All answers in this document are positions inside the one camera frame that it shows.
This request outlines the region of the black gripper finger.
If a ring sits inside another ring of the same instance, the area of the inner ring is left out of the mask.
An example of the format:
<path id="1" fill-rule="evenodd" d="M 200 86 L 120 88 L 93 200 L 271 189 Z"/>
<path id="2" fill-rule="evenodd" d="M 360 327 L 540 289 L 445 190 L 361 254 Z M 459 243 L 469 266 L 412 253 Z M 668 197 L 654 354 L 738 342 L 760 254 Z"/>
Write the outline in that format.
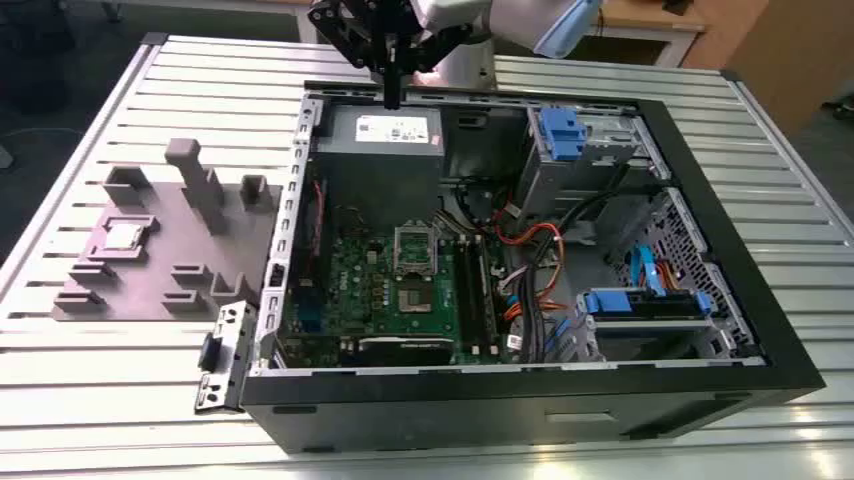
<path id="1" fill-rule="evenodd" d="M 343 1 L 312 1 L 307 18 L 317 32 L 356 69 L 367 69 L 383 86 L 383 104 L 392 108 L 392 50 L 389 35 L 373 34 L 368 39 L 345 36 L 344 19 L 349 13 Z"/>
<path id="2" fill-rule="evenodd" d="M 393 26 L 392 42 L 392 108 L 400 108 L 403 78 L 413 73 L 425 73 L 439 61 L 464 43 L 473 32 L 473 24 L 463 23 L 417 39 L 424 30 L 413 20 L 400 20 Z"/>

